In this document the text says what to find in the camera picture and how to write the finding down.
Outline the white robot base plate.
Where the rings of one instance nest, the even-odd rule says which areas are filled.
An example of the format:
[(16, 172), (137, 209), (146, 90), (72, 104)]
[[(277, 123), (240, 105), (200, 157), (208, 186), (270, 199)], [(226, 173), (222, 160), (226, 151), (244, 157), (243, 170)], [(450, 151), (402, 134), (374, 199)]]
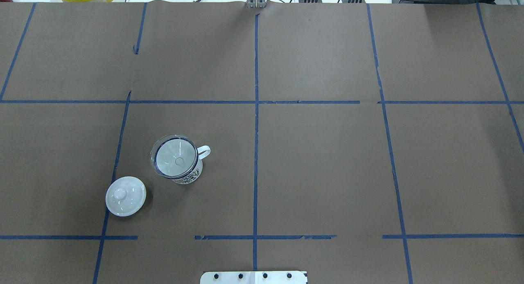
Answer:
[(201, 284), (307, 284), (306, 271), (209, 271), (202, 274)]

